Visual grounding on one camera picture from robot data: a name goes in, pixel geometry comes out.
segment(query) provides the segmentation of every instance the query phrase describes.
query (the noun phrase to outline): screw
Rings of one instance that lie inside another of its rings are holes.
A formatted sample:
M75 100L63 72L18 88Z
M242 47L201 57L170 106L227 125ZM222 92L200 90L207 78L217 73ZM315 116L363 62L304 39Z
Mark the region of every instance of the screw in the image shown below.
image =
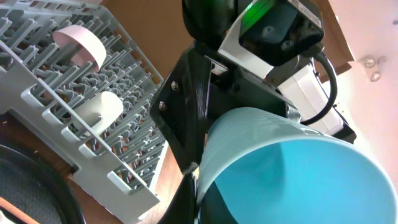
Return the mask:
M176 81L172 82L172 90L174 90L174 91L179 91L180 90L180 88L178 86L178 82L176 82Z
M282 43L280 47L282 48L282 50L288 50L292 45L293 42L291 40L286 40L285 42Z
M163 101L161 101L161 102L159 103L159 109L160 109L161 111L167 110L166 104L165 104Z
M270 33L274 31L274 27L272 26L267 26L262 30L262 37L267 37Z

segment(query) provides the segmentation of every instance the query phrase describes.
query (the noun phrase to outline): light blue plastic cup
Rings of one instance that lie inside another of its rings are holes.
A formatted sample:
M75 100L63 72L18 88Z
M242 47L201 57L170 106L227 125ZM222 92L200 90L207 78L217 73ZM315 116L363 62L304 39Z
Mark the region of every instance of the light blue plastic cup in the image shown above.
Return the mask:
M255 108L211 127L198 200L215 181L238 223L393 224L384 169L352 144Z

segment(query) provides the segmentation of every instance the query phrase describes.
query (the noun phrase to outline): gray plastic dish rack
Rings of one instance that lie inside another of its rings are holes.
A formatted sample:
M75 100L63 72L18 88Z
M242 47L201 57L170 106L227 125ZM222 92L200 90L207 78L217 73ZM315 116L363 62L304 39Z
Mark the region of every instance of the gray plastic dish rack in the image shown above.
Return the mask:
M91 72L91 62L71 63L79 48L59 50L53 42L52 32L72 24L104 44L108 55L99 72ZM106 8L0 0L0 64L0 113L12 113L75 167L72 179L83 190L123 223L138 222L159 202L154 189L168 144L149 109L163 79ZM101 116L85 123L73 109L102 91L117 94L124 112L97 135L90 127Z

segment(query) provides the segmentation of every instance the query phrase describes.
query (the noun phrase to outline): black cable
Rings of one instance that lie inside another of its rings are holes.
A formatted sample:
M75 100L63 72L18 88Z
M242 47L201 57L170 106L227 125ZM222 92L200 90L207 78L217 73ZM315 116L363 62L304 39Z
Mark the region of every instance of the black cable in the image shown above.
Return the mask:
M336 98L337 98L337 77L336 77L335 69L333 68L329 59L326 58L326 55L323 52L320 52L319 54L314 56L314 59L317 60L319 63L321 63L321 65L323 66L323 68L326 71L326 74L329 77L330 96L329 96L328 102L326 103L325 107L321 110L321 112L319 112L313 118L310 118L306 121L301 122L304 125L310 125L310 124L313 124L313 123L319 121L320 119L322 119L332 109L333 105L335 104Z

